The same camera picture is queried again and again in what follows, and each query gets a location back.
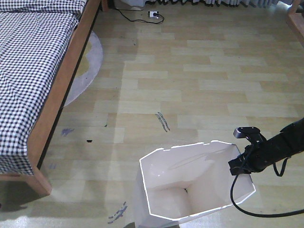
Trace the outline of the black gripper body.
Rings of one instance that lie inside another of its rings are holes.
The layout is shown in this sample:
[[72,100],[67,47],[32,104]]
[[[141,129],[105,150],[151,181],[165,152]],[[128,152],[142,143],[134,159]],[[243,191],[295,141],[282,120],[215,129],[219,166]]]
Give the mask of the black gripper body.
[[239,174],[251,174],[262,172],[268,166],[268,149],[248,145],[245,151],[237,158],[228,162],[230,173],[233,176]]

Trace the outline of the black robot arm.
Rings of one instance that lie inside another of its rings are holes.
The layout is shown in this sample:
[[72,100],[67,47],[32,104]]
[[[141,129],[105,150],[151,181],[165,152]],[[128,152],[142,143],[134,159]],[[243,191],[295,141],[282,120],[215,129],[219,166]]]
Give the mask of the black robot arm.
[[304,120],[293,122],[276,136],[266,139],[256,127],[238,127],[233,135],[251,144],[244,153],[228,162],[232,175],[261,172],[276,162],[304,151]]

